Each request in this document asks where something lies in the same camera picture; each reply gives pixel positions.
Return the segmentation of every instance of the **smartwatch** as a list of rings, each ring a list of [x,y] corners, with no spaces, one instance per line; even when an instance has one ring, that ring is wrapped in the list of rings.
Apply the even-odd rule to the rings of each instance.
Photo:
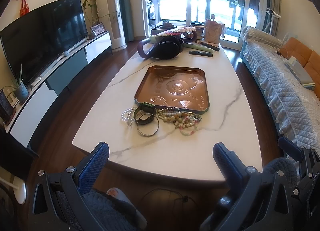
[[[137,113],[143,110],[146,113],[152,114],[146,119],[136,119]],[[149,124],[153,121],[155,118],[153,115],[156,115],[156,106],[147,102],[143,102],[140,104],[140,106],[137,107],[137,109],[133,113],[133,118],[134,121],[136,122],[137,125],[146,125]]]

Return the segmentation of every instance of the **teal curtain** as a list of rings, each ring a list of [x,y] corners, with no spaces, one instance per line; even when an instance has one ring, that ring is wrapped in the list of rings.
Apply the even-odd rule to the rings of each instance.
[[[124,38],[127,43],[134,40],[131,3],[130,0],[119,0],[119,3]]]

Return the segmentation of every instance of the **white marble table top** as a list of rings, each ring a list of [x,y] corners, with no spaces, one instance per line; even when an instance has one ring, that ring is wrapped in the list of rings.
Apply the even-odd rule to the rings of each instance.
[[[109,160],[118,164],[171,177],[221,182],[224,177],[212,157],[212,148],[223,142],[246,166],[262,171],[252,113],[224,50],[220,46],[212,58],[190,55],[189,50],[185,48],[171,60],[144,60],[135,53],[91,108],[73,145],[91,152],[103,141],[110,148]],[[154,136],[143,137],[135,123],[127,127],[121,120],[121,113],[135,106],[138,86],[148,67],[154,65],[200,68],[205,72],[210,108],[192,136],[183,136],[173,124],[160,121]]]

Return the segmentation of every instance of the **couch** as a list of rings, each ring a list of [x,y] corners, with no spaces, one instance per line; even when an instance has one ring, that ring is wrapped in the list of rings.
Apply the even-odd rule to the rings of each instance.
[[[243,29],[241,38],[241,58],[262,90],[279,134],[319,153],[320,56],[294,38],[283,45],[276,37],[250,26]],[[286,67],[284,60],[291,56],[312,77],[314,91],[304,88]]]

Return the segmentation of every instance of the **square metal tray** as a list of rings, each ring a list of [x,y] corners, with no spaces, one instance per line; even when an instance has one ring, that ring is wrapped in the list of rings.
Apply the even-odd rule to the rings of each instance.
[[[134,100],[138,105],[148,102],[157,109],[178,107],[196,114],[210,107],[204,71],[187,67],[149,67]]]

